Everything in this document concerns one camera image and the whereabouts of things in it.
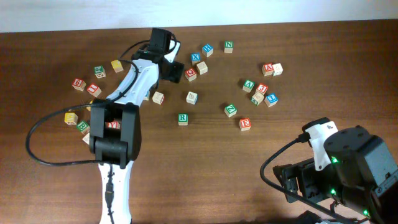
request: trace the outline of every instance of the wooden block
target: wooden block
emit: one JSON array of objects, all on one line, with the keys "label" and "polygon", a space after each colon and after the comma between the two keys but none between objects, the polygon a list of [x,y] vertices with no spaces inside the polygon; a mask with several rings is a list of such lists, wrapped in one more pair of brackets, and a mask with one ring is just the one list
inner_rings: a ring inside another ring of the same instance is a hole
[{"label": "wooden block", "polygon": [[262,95],[264,95],[266,94],[267,90],[268,86],[260,83],[259,86],[257,86],[256,93],[261,93]]},{"label": "wooden block", "polygon": [[206,44],[202,49],[201,52],[206,56],[209,57],[213,54],[213,47],[210,44]]},{"label": "wooden block", "polygon": [[266,102],[268,107],[274,106],[278,102],[278,97],[276,97],[275,94],[270,94],[266,97],[264,101]]},{"label": "wooden block", "polygon": [[87,145],[90,145],[90,133],[87,133],[82,139]]},{"label": "wooden block", "polygon": [[250,119],[249,118],[241,119],[239,121],[239,127],[241,128],[241,131],[250,130],[251,128]]},{"label": "wooden block", "polygon": [[76,128],[82,133],[87,134],[90,132],[90,126],[86,123],[86,121],[80,121]]},{"label": "wooden block", "polygon": [[88,88],[87,88],[87,92],[95,97],[97,97],[100,93],[101,93],[101,89],[95,85],[95,84],[91,84]]},{"label": "wooden block", "polygon": [[105,125],[106,125],[108,128],[120,129],[120,123],[117,122],[117,121],[106,122]]},{"label": "wooden block", "polygon": [[149,100],[150,97],[150,91],[148,90],[147,94],[144,96],[144,100]]},{"label": "wooden block", "polygon": [[65,123],[67,123],[68,125],[75,125],[77,124],[77,119],[78,116],[75,113],[72,112],[67,112],[65,113]]},{"label": "wooden block", "polygon": [[255,93],[255,94],[253,95],[253,97],[251,98],[251,101],[252,101],[256,106],[258,106],[258,105],[262,102],[263,99],[264,99],[264,95],[262,95],[261,93]]},{"label": "wooden block", "polygon": [[197,70],[199,72],[199,75],[202,75],[207,72],[207,65],[205,62],[200,62],[197,64]]},{"label": "wooden block", "polygon": [[265,64],[262,66],[262,74],[264,76],[273,75],[274,74],[274,67],[271,63]]},{"label": "wooden block", "polygon": [[94,74],[97,78],[104,78],[106,76],[104,67],[102,65],[94,67]]},{"label": "wooden block", "polygon": [[244,84],[243,84],[243,88],[242,88],[242,89],[243,89],[244,91],[250,93],[251,90],[253,89],[253,87],[254,87],[254,82],[253,82],[253,81],[250,81],[250,80],[246,80],[246,81],[244,82]]},{"label": "wooden block", "polygon": [[236,114],[237,109],[234,105],[228,105],[225,107],[224,112],[230,118]]},{"label": "wooden block", "polygon": [[188,114],[178,114],[178,125],[188,125]]},{"label": "wooden block", "polygon": [[114,69],[114,72],[116,72],[116,73],[121,72],[121,71],[124,70],[123,66],[122,66],[122,63],[120,63],[119,60],[114,60],[113,62],[111,62],[111,64],[112,64],[112,67]]},{"label": "wooden block", "polygon": [[90,106],[86,107],[86,109],[87,109],[88,111],[91,111],[91,107],[90,107]]},{"label": "wooden block", "polygon": [[226,41],[224,45],[224,53],[232,53],[233,48],[234,48],[234,42]]},{"label": "wooden block", "polygon": [[284,69],[282,68],[282,65],[281,65],[280,63],[274,64],[274,65],[272,65],[272,67],[273,67],[274,70],[275,70],[274,76],[280,75],[280,74],[282,74],[282,72],[284,71]]},{"label": "wooden block", "polygon": [[161,105],[164,101],[164,95],[163,93],[159,93],[158,91],[155,92],[155,94],[152,97],[152,101]]},{"label": "wooden block", "polygon": [[195,105],[197,103],[197,100],[198,100],[198,95],[196,93],[188,92],[187,103]]},{"label": "wooden block", "polygon": [[192,61],[192,65],[196,65],[197,63],[199,63],[200,62],[200,53],[191,54],[191,61]]},{"label": "wooden block", "polygon": [[197,78],[197,73],[194,71],[193,68],[190,68],[185,71],[185,77],[188,79],[188,81],[192,81]]},{"label": "wooden block", "polygon": [[72,86],[77,90],[83,91],[86,87],[86,83],[83,80],[76,78],[75,81],[73,81]]}]

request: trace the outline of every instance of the black cable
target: black cable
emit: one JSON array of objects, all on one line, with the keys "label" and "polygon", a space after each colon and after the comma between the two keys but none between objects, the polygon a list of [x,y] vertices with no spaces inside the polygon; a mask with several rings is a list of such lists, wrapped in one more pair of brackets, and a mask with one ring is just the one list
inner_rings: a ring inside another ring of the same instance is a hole
[{"label": "black cable", "polygon": [[110,164],[109,166],[110,166],[110,169],[108,172],[108,183],[106,183],[105,202],[106,202],[106,206],[108,208],[108,215],[109,215],[109,218],[111,219],[111,223],[114,224],[113,212],[111,210],[113,196],[114,196],[113,183],[112,183],[112,176],[114,175],[114,172],[113,172],[112,164]]},{"label": "black cable", "polygon": [[39,159],[31,150],[30,150],[30,138],[32,137],[34,131],[44,122],[46,122],[48,119],[58,115],[58,114],[62,114],[62,113],[66,113],[67,111],[70,110],[80,110],[89,106],[92,107],[96,107],[96,106],[106,106],[109,105],[111,103],[114,103],[116,101],[118,101],[120,98],[122,98],[129,90],[130,88],[133,86],[133,84],[135,84],[137,77],[138,77],[138,67],[137,65],[132,62],[132,61],[128,61],[128,60],[124,60],[128,63],[130,63],[132,66],[134,66],[134,69],[136,70],[136,76],[134,77],[133,81],[130,83],[130,85],[126,88],[126,90],[124,90],[122,93],[119,93],[119,96],[117,96],[115,99],[113,100],[107,100],[103,103],[93,103],[93,104],[85,104],[85,105],[77,105],[77,106],[70,106],[68,108],[64,108],[62,110],[53,112],[51,114],[48,114],[47,116],[44,116],[43,118],[41,118],[40,120],[38,120],[38,122],[36,122],[33,127],[29,130],[27,136],[26,136],[26,140],[25,140],[25,148],[26,151],[28,153],[28,155],[30,155],[30,157],[34,160],[36,160],[37,162],[39,162],[40,164],[46,165],[46,166],[72,166],[72,165],[80,165],[80,164],[91,164],[91,163],[99,163],[99,162],[104,162],[101,160],[83,160],[83,161],[70,161],[70,162],[48,162],[42,159]]},{"label": "black cable", "polygon": [[123,58],[123,56],[125,56],[133,47],[135,47],[135,46],[137,46],[137,45],[139,45],[139,44],[145,43],[145,42],[149,42],[149,41],[150,41],[150,40],[142,40],[142,41],[140,41],[140,42],[137,42],[137,43],[131,45],[127,50],[125,50],[125,51],[123,52],[123,54],[120,55],[119,58]]},{"label": "black cable", "polygon": [[297,199],[297,200],[299,200],[299,201],[301,201],[301,202],[303,202],[303,203],[305,203],[305,204],[307,204],[307,205],[309,205],[309,206],[311,206],[311,207],[313,207],[313,208],[315,208],[315,209],[317,209],[317,210],[319,210],[319,211],[321,211],[321,212],[323,212],[323,213],[329,215],[330,217],[335,218],[337,221],[339,221],[339,222],[341,222],[341,223],[345,223],[345,224],[355,224],[355,222],[353,222],[353,221],[351,221],[351,220],[349,220],[349,219],[347,219],[347,218],[345,218],[345,217],[342,217],[342,216],[339,215],[339,214],[333,213],[333,212],[331,212],[330,210],[328,210],[327,208],[324,208],[324,207],[322,207],[322,206],[320,206],[320,205],[318,205],[318,204],[316,204],[316,203],[311,202],[310,200],[308,200],[308,199],[306,199],[306,198],[303,198],[302,196],[299,196],[299,195],[297,195],[297,194],[295,194],[295,193],[293,193],[293,192],[290,192],[290,191],[284,189],[283,187],[281,187],[281,186],[279,186],[279,185],[273,183],[273,182],[270,181],[269,179],[267,179],[267,177],[265,176],[264,170],[266,169],[267,165],[268,165],[271,161],[273,161],[277,156],[279,156],[282,152],[284,152],[284,151],[285,151],[286,149],[288,149],[290,146],[293,146],[294,144],[296,144],[296,143],[298,143],[298,142],[306,142],[306,141],[303,140],[303,139],[305,139],[305,138],[306,138],[306,137],[303,136],[303,134],[301,134],[297,139],[294,139],[292,142],[288,143],[286,146],[284,146],[282,149],[279,149],[275,154],[273,154],[270,158],[268,158],[268,159],[262,164],[262,166],[261,166],[261,168],[260,168],[260,176],[261,176],[261,179],[262,179],[266,184],[270,185],[271,187],[275,188],[276,190],[278,190],[278,191],[280,191],[280,192],[282,192],[282,193],[284,193],[284,194],[286,194],[286,195],[288,195],[288,196],[291,196],[291,197],[293,197],[293,198],[295,198],[295,199]]}]

